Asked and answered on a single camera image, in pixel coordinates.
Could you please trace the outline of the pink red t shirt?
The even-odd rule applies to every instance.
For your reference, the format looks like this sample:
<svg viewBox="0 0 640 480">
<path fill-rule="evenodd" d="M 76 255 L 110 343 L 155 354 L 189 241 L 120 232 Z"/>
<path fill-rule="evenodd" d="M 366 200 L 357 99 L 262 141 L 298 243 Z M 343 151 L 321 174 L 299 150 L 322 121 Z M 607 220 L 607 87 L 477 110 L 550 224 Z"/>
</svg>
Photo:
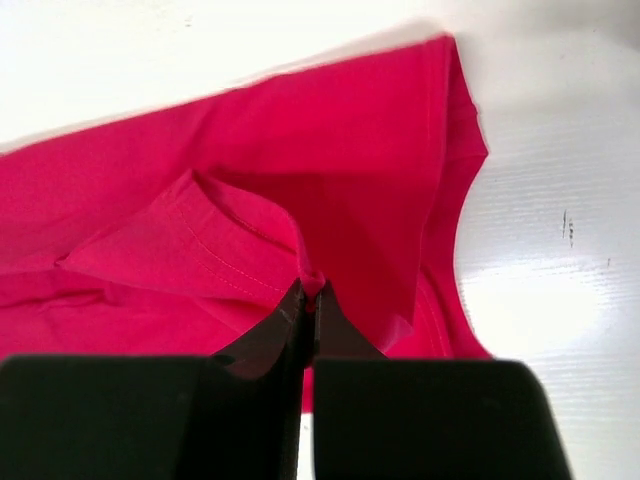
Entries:
<svg viewBox="0 0 640 480">
<path fill-rule="evenodd" d="M 449 35 L 5 153 L 1 353 L 211 354 L 300 280 L 391 357 L 484 359 L 453 257 L 486 155 Z"/>
</svg>

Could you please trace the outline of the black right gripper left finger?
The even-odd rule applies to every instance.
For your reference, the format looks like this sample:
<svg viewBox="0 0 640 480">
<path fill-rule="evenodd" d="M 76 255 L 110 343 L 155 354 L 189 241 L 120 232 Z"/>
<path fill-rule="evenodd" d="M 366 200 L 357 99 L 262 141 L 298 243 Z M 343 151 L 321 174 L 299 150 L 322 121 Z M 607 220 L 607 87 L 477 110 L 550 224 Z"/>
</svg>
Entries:
<svg viewBox="0 0 640 480">
<path fill-rule="evenodd" d="M 1 367 L 5 479 L 293 479 L 305 313 L 294 283 L 210 356 L 16 356 Z"/>
</svg>

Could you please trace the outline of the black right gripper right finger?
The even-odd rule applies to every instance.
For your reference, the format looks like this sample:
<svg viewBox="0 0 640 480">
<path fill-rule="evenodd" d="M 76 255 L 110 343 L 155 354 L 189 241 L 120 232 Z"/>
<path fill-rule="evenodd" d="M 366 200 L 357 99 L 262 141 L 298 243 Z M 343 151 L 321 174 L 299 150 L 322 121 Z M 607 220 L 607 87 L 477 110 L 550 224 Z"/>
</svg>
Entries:
<svg viewBox="0 0 640 480">
<path fill-rule="evenodd" d="M 547 396 L 510 360 L 392 360 L 316 299 L 313 461 L 319 479 L 567 479 Z"/>
</svg>

